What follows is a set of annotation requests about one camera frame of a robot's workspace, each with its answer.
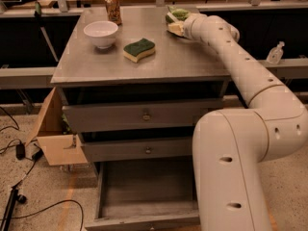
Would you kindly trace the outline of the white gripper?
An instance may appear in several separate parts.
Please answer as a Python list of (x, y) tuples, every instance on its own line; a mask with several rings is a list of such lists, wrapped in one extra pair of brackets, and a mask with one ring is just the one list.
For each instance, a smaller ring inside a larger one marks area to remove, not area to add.
[(169, 23), (167, 30), (178, 37), (184, 36), (186, 39), (196, 39), (196, 34), (193, 32), (193, 24), (199, 17), (199, 13), (192, 13), (184, 23), (182, 21)]

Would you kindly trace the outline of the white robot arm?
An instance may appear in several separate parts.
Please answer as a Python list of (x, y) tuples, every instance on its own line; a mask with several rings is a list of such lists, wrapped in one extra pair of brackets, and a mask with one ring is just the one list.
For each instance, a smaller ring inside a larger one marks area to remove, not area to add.
[(308, 140), (308, 111), (238, 44), (239, 31), (200, 13), (168, 30), (211, 47), (245, 107), (216, 110), (195, 125), (192, 161), (202, 231), (272, 231), (258, 163), (288, 156)]

